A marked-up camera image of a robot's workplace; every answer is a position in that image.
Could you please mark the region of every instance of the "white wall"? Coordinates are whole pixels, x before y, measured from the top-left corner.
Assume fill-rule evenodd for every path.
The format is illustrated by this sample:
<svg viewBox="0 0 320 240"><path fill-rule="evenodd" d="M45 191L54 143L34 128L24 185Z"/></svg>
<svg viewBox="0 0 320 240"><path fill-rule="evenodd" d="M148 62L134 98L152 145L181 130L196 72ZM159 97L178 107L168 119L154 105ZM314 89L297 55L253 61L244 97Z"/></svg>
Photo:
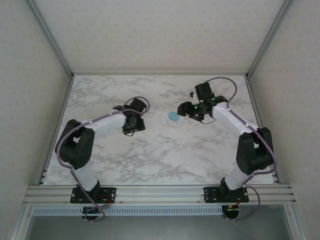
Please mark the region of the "white wall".
<svg viewBox="0 0 320 240"><path fill-rule="evenodd" d="M296 0L251 80L312 239L320 239L320 1Z"/></svg>
<svg viewBox="0 0 320 240"><path fill-rule="evenodd" d="M36 0L74 73L245 73L283 0Z"/></svg>
<svg viewBox="0 0 320 240"><path fill-rule="evenodd" d="M37 183L68 78L22 0L0 2L0 239Z"/></svg>

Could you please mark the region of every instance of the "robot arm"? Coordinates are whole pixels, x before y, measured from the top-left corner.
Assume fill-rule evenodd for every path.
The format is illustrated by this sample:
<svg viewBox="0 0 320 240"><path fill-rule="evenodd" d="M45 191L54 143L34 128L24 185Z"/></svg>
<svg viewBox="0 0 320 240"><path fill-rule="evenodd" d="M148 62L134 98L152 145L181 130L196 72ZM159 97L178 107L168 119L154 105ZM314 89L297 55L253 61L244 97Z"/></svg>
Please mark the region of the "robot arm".
<svg viewBox="0 0 320 240"><path fill-rule="evenodd" d="M114 107L113 109L116 110L114 111L114 115L111 114L109 117L102 117L81 127L62 143L60 148L61 160L72 166L72 172L93 199L97 197L95 193L99 192L100 188L99 181L88 164L91 158L94 140L119 128L122 128L122 132L125 135L145 130L145 124L141 116L146 108L147 106L143 101L135 98L130 105ZM140 112L141 114L130 111L129 109ZM80 124L82 123L74 119L68 121L56 145L55 152L57 152L58 144L62 138Z"/></svg>
<svg viewBox="0 0 320 240"><path fill-rule="evenodd" d="M242 123L230 112L227 107L228 100L223 96L215 96L208 82L195 86L195 91L191 92L190 96L193 98L192 102L180 104L177 110L178 115L189 115L189 118L201 122L204 116L208 114L216 121L221 122L238 138L237 165L227 177L221 180L219 187L219 191L226 202L237 202L236 196L243 193L243 185L246 180L252 178L254 173L272 165L274 163L273 158L256 134L248 128L248 123ZM272 137L269 129L266 127L258 128L251 123L250 126L257 130L272 148Z"/></svg>

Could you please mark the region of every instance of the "marble surface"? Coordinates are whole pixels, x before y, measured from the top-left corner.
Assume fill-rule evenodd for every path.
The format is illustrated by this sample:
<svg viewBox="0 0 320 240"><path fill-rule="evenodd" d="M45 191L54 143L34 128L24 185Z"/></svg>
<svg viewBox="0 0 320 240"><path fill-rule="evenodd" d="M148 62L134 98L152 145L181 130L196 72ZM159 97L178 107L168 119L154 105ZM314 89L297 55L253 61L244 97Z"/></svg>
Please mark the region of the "marble surface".
<svg viewBox="0 0 320 240"><path fill-rule="evenodd" d="M194 86L215 76L207 75L95 75L76 76L59 136L70 119L91 120L135 96L150 101L143 116L146 130L134 136L116 129L94 142L90 166L102 185L219 184L236 164L238 138L220 122L203 125L190 118L175 122L169 112L190 101ZM231 105L250 122L256 122L243 76L230 76L238 86ZM211 82L215 95L229 98L233 85ZM270 174L256 176L252 184L272 184ZM70 171L56 154L46 173L45 185L74 185Z"/></svg>

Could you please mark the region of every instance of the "blue object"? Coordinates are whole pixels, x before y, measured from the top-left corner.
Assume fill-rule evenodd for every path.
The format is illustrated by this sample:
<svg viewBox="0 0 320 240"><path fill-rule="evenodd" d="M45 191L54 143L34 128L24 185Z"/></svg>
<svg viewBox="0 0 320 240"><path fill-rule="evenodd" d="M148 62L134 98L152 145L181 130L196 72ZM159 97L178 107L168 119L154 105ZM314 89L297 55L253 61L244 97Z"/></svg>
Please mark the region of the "blue object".
<svg viewBox="0 0 320 240"><path fill-rule="evenodd" d="M179 120L179 115L176 114L175 112L169 112L169 118L172 120L172 121L178 121Z"/></svg>

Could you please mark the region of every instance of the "vent grille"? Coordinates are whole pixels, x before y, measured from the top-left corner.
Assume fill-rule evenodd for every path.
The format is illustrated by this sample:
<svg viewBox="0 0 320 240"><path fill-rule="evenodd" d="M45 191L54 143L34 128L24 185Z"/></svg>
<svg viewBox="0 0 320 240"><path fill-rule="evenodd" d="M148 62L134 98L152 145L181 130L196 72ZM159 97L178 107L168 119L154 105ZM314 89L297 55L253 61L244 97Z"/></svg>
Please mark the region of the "vent grille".
<svg viewBox="0 0 320 240"><path fill-rule="evenodd" d="M37 206L33 216L84 216L83 206ZM208 216L222 215L221 206L112 206L107 216ZM88 214L99 216L101 213Z"/></svg>

